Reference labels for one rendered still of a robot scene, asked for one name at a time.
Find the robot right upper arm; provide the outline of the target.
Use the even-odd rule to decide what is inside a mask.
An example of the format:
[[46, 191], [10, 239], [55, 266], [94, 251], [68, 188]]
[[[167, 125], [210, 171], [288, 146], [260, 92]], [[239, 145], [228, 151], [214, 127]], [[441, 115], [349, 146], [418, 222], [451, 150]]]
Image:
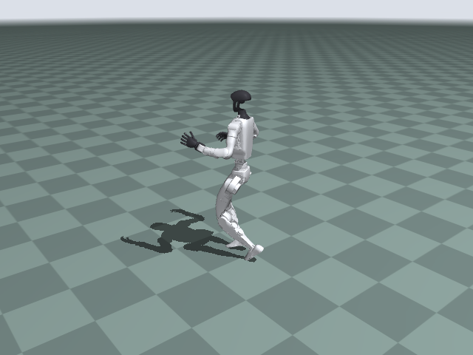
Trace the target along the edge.
[[257, 129], [257, 126], [254, 123], [254, 119], [253, 119], [253, 138], [256, 138], [258, 136], [258, 134], [259, 134], [259, 130]]

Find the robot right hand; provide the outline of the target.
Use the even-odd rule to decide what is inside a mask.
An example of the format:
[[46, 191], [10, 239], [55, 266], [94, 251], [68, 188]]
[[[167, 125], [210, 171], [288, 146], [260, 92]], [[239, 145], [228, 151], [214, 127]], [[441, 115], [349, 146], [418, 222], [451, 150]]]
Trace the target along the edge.
[[[219, 133], [216, 135], [216, 137], [217, 137], [217, 139], [218, 139], [218, 137], [221, 136], [220, 138], [222, 138], [222, 139], [221, 139], [221, 141], [222, 141], [222, 140], [224, 140], [224, 139], [227, 138], [227, 134], [228, 134], [227, 132], [219, 132]], [[220, 138], [219, 138], [219, 139], [220, 139]], [[219, 140], [219, 139], [218, 139], [218, 140]]]

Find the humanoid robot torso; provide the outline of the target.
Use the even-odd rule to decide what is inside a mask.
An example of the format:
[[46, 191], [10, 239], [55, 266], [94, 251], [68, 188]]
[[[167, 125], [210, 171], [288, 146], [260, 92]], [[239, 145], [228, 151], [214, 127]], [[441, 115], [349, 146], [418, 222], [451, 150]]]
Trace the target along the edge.
[[252, 153], [253, 148], [253, 118], [248, 120], [239, 118], [238, 115], [231, 122], [239, 121], [241, 122], [241, 131], [237, 135], [234, 151], [232, 158], [236, 159], [234, 161], [235, 167], [232, 169], [231, 176], [234, 179], [236, 176], [241, 178], [241, 185], [246, 183], [250, 177], [250, 166], [247, 166], [247, 160]]

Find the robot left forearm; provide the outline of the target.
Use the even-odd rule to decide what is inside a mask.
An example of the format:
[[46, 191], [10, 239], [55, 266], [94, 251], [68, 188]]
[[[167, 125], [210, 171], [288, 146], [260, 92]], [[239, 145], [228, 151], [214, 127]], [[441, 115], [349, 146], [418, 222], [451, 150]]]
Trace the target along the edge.
[[197, 150], [202, 152], [204, 155], [209, 155], [210, 157], [214, 158], [219, 158], [219, 157], [225, 157], [228, 155], [228, 150], [226, 148], [210, 148], [203, 146], [201, 144], [198, 145]]

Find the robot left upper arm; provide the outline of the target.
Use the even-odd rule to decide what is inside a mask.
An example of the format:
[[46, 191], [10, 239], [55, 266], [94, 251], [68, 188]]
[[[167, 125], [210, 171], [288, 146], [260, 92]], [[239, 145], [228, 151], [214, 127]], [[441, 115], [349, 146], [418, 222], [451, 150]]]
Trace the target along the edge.
[[226, 149], [228, 150], [228, 155], [222, 158], [226, 160], [231, 158], [234, 151], [235, 143], [237, 140], [237, 135], [240, 133], [240, 131], [241, 131], [241, 122], [234, 121], [234, 122], [229, 123], [228, 134], [226, 138]]

